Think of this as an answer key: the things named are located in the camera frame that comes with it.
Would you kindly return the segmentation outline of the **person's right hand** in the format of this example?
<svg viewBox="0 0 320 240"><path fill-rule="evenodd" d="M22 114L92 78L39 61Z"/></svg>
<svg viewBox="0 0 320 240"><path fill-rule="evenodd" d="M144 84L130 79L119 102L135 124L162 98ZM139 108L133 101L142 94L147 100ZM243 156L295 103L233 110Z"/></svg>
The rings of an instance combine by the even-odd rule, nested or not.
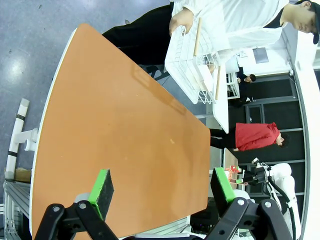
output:
<svg viewBox="0 0 320 240"><path fill-rule="evenodd" d="M169 22L169 35L179 27L185 27L185 34L188 34L194 21L194 14L187 8L183 8L180 12L175 14Z"/></svg>

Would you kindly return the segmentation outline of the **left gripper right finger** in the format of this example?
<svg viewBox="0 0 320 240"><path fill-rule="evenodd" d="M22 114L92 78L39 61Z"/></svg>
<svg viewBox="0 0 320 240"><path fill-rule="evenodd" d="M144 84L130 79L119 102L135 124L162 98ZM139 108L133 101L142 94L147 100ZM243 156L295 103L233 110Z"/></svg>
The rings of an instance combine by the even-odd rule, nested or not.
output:
<svg viewBox="0 0 320 240"><path fill-rule="evenodd" d="M275 200L254 203L236 197L222 167L214 168L210 181L219 214L206 240L230 240L238 229L249 230L255 240L291 240L293 236Z"/></svg>

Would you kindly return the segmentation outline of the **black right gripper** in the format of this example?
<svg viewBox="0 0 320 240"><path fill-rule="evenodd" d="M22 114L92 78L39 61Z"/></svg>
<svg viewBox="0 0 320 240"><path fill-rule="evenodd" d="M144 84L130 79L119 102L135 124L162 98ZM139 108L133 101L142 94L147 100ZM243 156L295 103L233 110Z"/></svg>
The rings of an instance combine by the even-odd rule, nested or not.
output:
<svg viewBox="0 0 320 240"><path fill-rule="evenodd" d="M243 181L249 185L257 185L267 181L267 174L264 167L254 168L252 171L245 171Z"/></svg>

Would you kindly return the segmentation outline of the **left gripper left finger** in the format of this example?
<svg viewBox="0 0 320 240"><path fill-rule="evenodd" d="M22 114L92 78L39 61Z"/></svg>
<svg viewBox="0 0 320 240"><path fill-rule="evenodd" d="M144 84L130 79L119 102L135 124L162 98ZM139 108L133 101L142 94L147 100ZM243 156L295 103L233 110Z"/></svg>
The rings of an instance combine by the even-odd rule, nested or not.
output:
<svg viewBox="0 0 320 240"><path fill-rule="evenodd" d="M116 240L106 224L114 186L109 169L100 170L88 194L78 195L69 207L50 204L35 234L36 240L73 240L77 233L87 233L92 240Z"/></svg>

